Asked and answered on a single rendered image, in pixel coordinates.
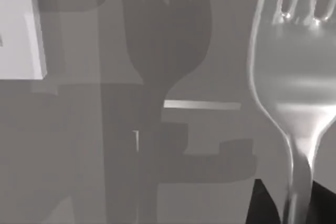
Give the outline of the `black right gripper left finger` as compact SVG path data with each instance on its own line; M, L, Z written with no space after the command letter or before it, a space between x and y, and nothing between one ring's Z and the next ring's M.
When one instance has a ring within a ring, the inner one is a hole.
M255 179L245 224L280 224L277 207L261 179Z

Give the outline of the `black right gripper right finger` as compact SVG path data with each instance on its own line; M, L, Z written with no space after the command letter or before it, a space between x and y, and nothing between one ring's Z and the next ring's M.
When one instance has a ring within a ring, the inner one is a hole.
M307 224L336 224L336 193L313 181Z

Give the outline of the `silver metal fork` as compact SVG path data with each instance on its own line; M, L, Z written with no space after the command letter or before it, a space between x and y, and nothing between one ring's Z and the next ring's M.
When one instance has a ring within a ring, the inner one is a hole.
M336 121L336 0L258 0L248 45L248 82L288 153L281 224L306 224L321 139Z

